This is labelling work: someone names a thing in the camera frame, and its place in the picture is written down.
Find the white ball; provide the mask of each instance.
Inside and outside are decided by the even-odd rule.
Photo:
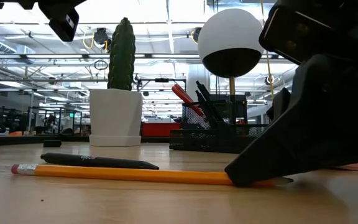
[[[242,9],[223,10],[209,18],[201,29],[200,59],[211,73],[220,77],[244,75],[262,56],[261,31],[262,25],[251,13]]]

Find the desk surface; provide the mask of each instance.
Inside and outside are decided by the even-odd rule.
[[[169,151],[167,144],[98,148],[64,142],[0,146],[0,224],[357,223],[358,172],[321,170],[271,189],[12,175],[13,164],[63,152],[149,161],[161,169],[223,170],[235,154]]]

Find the pencil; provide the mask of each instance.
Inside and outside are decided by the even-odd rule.
[[[49,177],[76,177],[87,179],[137,180],[182,184],[233,185],[225,172],[194,172],[177,170],[142,170],[103,167],[75,167],[37,164],[15,164],[13,174],[40,175]],[[253,183],[253,187],[271,187],[292,182],[278,177]]]

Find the white plant pot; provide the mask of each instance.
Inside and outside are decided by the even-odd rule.
[[[126,90],[92,90],[91,146],[138,146],[142,122],[142,95]]]

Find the small black eraser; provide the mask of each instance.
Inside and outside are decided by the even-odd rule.
[[[61,140],[44,140],[44,147],[60,147],[61,145]]]

